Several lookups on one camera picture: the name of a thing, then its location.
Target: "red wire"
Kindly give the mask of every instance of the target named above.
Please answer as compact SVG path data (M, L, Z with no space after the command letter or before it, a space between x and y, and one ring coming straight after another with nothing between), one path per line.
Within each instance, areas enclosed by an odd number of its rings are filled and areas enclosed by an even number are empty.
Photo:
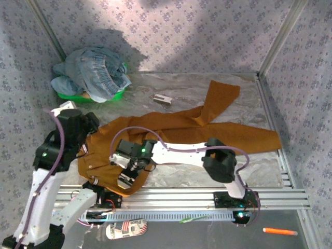
M106 199L105 201L109 201L109 202L112 203L112 205L113 205L112 211L115 212L115 204L114 204L114 202L112 200L110 200L110 199Z

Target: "denim jeans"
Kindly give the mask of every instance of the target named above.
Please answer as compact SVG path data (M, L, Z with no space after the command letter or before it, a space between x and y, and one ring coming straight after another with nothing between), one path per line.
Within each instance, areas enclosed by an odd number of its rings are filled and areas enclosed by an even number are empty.
M51 81L58 93L77 95L84 91L96 102L105 102L131 84L120 56L107 48L89 47L72 52L53 67L60 75Z

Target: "patterned wall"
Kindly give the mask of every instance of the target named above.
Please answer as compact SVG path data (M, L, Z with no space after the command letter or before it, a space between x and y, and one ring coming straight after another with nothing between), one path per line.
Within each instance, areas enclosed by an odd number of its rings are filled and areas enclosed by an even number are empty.
M269 100L297 184L332 248L332 3L310 1L267 73Z
M103 45L129 70L256 72L293 0L38 0L67 53Z
M42 107L57 101L50 86L58 58L30 9L0 1L0 241L17 228L32 181L35 149L54 127Z

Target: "brown cloth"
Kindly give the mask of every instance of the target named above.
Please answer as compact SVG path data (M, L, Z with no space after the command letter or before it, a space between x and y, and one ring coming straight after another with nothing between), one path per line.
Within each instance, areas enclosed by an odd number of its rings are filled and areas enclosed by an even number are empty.
M224 144L240 148L247 153L259 153L281 148L278 134L260 128L238 123L210 123L219 116L238 96L239 86L211 81L203 106L177 113L148 113L142 117L120 117L104 125L87 139L89 153L78 159L79 174L91 183L98 179L98 185L122 196L138 191L146 181L148 172L143 171L130 189L122 189L117 179L122 171L119 166L110 165L110 143L115 134L125 127L139 126L156 131L165 142L195 144L215 137ZM144 130L132 129L121 133L115 141L115 147L125 139L142 143L145 139L157 139Z

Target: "green plastic bowl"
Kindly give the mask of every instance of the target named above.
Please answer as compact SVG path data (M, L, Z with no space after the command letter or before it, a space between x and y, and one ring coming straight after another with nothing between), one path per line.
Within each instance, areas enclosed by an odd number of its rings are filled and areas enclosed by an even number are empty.
M123 89L122 91L120 92L117 92L115 95L114 95L114 98L111 99L111 100L107 100L106 102L109 102L109 101L114 101L114 100L121 100L122 97L123 97L123 93L125 92L125 89ZM92 103L92 102L95 102L94 100L92 99L87 99L87 98L84 98L82 96L79 96L79 95L73 95L73 96L68 96L68 95L63 95L61 93L58 93L58 96L64 100L70 100L70 101L73 101L75 103Z

